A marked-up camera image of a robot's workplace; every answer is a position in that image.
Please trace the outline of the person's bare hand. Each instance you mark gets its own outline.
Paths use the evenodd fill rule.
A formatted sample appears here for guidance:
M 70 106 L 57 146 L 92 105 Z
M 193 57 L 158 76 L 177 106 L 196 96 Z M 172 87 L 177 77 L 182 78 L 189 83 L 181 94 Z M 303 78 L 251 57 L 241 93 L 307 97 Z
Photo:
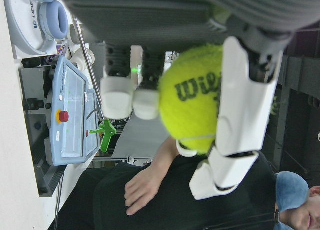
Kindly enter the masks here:
M 151 165 L 139 172 L 125 185 L 126 214 L 133 216 L 154 199 L 168 170 Z

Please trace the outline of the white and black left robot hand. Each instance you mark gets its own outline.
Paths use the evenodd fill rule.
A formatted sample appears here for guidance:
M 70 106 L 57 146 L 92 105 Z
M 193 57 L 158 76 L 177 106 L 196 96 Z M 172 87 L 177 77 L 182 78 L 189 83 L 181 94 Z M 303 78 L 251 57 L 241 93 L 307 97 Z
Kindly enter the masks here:
M 206 152 L 189 187 L 227 195 L 263 146 L 283 51 L 320 0 L 63 0 L 108 45 L 101 110 L 161 116 L 183 156 Z

